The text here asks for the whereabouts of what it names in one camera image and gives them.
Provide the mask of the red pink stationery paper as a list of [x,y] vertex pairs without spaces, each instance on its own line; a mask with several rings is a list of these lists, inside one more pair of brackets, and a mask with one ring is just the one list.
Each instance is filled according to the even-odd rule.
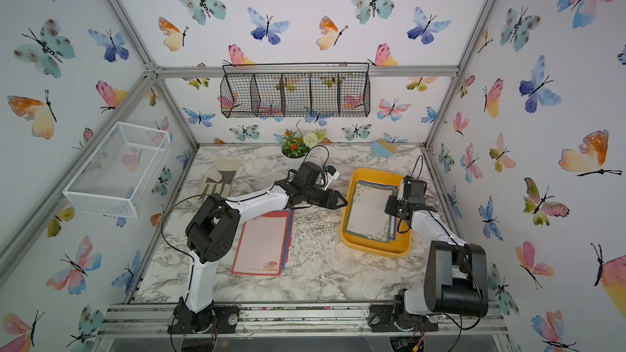
[[280,251],[280,270],[285,269],[286,263],[289,260],[289,252],[292,241],[293,230],[293,210],[281,210],[271,213],[266,213],[266,228],[269,231],[272,243],[282,243]]
[[231,273],[248,276],[279,276],[282,243],[272,243],[264,215],[247,221],[242,229]]

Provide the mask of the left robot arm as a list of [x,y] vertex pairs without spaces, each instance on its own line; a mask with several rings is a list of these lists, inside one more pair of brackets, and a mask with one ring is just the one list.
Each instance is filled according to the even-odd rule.
[[296,210],[301,203],[340,210],[347,206],[347,200],[330,187],[339,176],[333,166],[306,161],[297,170],[290,170],[286,179],[261,191],[230,199],[206,197],[185,230],[191,259],[189,287],[174,308],[167,332],[171,336],[217,332],[222,321],[215,309],[215,277],[239,226],[266,213]]

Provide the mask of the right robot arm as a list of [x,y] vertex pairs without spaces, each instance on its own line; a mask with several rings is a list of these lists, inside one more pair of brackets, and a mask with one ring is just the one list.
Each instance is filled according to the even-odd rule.
[[389,196],[385,213],[417,228],[422,238],[430,240],[423,285],[403,288],[390,305],[372,305],[368,326],[373,332],[408,332],[424,329],[442,316],[458,320],[472,317],[478,323],[489,310],[487,291],[487,256],[484,249],[468,244],[452,233],[433,214],[433,208],[417,197],[400,199]]

